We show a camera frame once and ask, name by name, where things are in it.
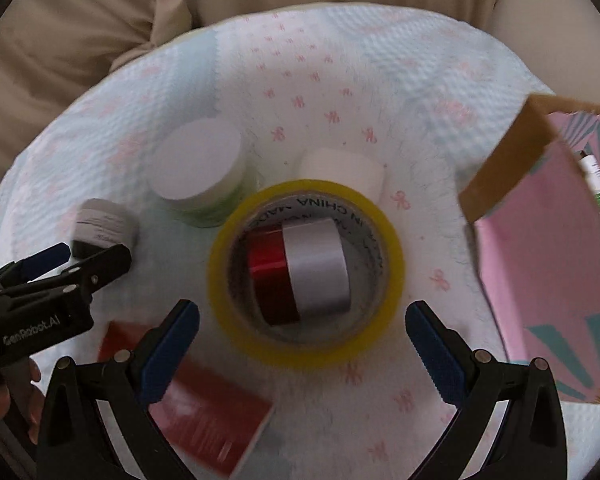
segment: red packet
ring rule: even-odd
[[[111,322],[98,360],[132,348],[147,326]],[[225,478],[238,472],[269,420],[272,403],[184,358],[164,398],[149,408],[172,446]]]

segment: tape roll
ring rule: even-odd
[[[351,309],[315,323],[272,327],[254,300],[246,233],[288,220],[331,217],[350,269]],[[351,359],[394,317],[404,284],[398,236],[384,214],[360,193],[321,180],[296,180],[249,197],[228,218],[207,269],[209,299],[223,331],[266,364],[322,367]]]

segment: patterned tablecloth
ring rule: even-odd
[[[141,221],[131,273],[94,299],[96,328],[37,356],[46,380],[61,355],[93,360],[107,321],[156,323],[177,299],[190,298],[202,311],[190,353],[276,402],[240,480],[406,478],[454,409],[408,342],[403,312],[373,348],[340,367],[295,372],[250,360],[208,306],[205,263],[217,230],[188,227],[164,210],[146,182],[147,163],[174,128],[214,116],[248,136],[264,185],[291,178],[307,148],[380,160],[387,168],[380,206],[406,258],[403,305],[426,300],[469,345],[504,359],[457,193],[532,91],[548,88],[488,34],[383,6],[237,18],[118,70],[56,119],[0,186],[0,266],[69,241],[76,208],[88,198],[123,203]],[[600,406],[565,402],[563,410],[569,478],[577,480],[600,456]]]

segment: white jar lid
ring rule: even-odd
[[[173,208],[213,206],[241,183],[246,155],[240,131],[224,119],[176,128],[155,151],[149,185]]]

